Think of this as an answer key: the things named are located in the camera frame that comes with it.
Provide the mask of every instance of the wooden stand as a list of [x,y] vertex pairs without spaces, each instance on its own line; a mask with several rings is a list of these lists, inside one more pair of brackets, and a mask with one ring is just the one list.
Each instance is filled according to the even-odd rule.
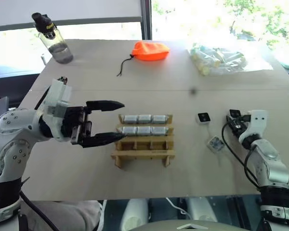
[[172,115],[168,115],[167,124],[123,124],[119,115],[120,127],[168,127],[167,136],[128,136],[116,142],[116,150],[111,154],[115,165],[122,168],[123,160],[162,159],[165,167],[175,157],[173,150]]

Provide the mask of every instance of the cable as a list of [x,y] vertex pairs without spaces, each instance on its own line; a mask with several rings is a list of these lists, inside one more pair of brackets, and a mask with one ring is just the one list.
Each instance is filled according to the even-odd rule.
[[96,231],[102,231],[104,227],[105,222],[105,209],[106,209],[107,200],[103,200],[103,205],[100,204],[101,208],[101,216],[100,216],[100,222],[98,223],[98,228]]
[[48,219],[48,217],[40,211],[39,208],[37,208],[23,193],[23,191],[20,191],[20,196],[24,200],[24,202],[34,211],[36,212],[48,225],[53,231],[59,231],[59,229],[52,223],[51,220]]
[[[225,128],[227,127],[227,125],[229,125],[229,122],[227,122],[226,124],[224,124],[223,128],[222,128],[222,139],[223,142],[225,143],[225,145],[227,146],[227,148],[229,149],[229,151],[235,156],[235,158],[238,160],[238,162],[244,167],[244,163],[243,161],[237,156],[237,154],[232,150],[232,148],[229,146],[229,144],[226,142],[225,136],[224,136],[224,131]],[[251,170],[246,166],[246,171],[248,171],[248,173],[253,177],[253,179],[257,182],[257,178],[255,177],[255,175],[251,172]]]
[[178,206],[175,206],[168,197],[166,197],[165,199],[169,202],[169,204],[170,204],[172,207],[180,210],[180,211],[182,212],[182,214],[187,215],[188,218],[189,218],[190,220],[192,220],[192,216],[191,216],[188,212],[186,212],[184,209],[182,209],[182,208],[180,208],[180,207],[178,207]]
[[117,74],[117,77],[122,75],[122,70],[123,70],[123,64],[124,64],[124,62],[125,62],[125,61],[128,61],[128,60],[131,60],[133,57],[134,57],[134,55],[130,54],[130,58],[129,58],[129,59],[123,60],[123,62],[121,63],[120,72],[119,72],[119,74]]
[[210,130],[210,125],[206,124],[206,127],[207,127],[207,131],[208,131],[209,139],[211,139],[213,136],[212,136],[212,133],[211,133],[211,130]]
[[[58,81],[63,82],[64,85],[67,84],[67,78],[65,78],[64,76],[60,77],[57,79]],[[51,86],[49,86],[46,91],[44,92],[44,94],[42,95],[42,97],[40,98],[40,100],[38,101],[37,105],[35,106],[34,110],[37,110],[39,108],[39,106],[41,105],[41,103],[43,102],[43,100],[45,99],[49,89]]]
[[254,181],[252,180],[252,178],[250,178],[249,173],[248,173],[248,171],[247,171],[247,162],[248,162],[251,154],[254,152],[255,148],[256,148],[256,145],[254,145],[254,146],[250,149],[249,153],[248,153],[247,156],[245,157],[245,160],[244,160],[244,172],[245,172],[245,175],[246,175],[247,179],[249,179],[249,181],[250,181],[256,188],[259,188],[258,184],[257,184],[256,182],[254,182]]
[[38,101],[37,105],[35,106],[34,110],[37,110],[39,108],[39,106],[41,105],[41,103],[43,102],[43,100],[45,99],[48,91],[49,91],[49,88],[47,88],[47,90],[44,92],[44,94],[42,95],[42,97],[40,98],[40,100]]

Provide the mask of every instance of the silver battery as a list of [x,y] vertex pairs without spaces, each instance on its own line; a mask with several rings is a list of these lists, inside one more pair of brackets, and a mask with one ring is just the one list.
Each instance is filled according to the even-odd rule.
[[166,124],[168,120],[167,115],[154,115],[152,119],[153,124]]
[[150,136],[151,127],[138,127],[137,136]]
[[137,124],[138,115],[125,115],[123,118],[124,124]]
[[121,127],[119,130],[127,136],[136,136],[138,127]]
[[153,136],[167,136],[168,127],[152,127]]
[[139,115],[138,123],[139,124],[149,124],[151,123],[152,116],[151,115]]

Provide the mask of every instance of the water bottle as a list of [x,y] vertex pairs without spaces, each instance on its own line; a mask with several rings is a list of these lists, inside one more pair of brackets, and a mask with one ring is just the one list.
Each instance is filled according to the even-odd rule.
[[40,32],[39,38],[53,58],[60,64],[71,62],[73,55],[52,20],[46,14],[40,13],[32,14],[32,18],[35,21],[35,28]]

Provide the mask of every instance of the black bottle cap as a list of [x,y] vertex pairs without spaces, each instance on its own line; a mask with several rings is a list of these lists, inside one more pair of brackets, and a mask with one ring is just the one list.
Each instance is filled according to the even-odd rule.
[[34,13],[31,17],[35,21],[35,28],[43,34],[52,32],[56,28],[55,24],[46,14]]

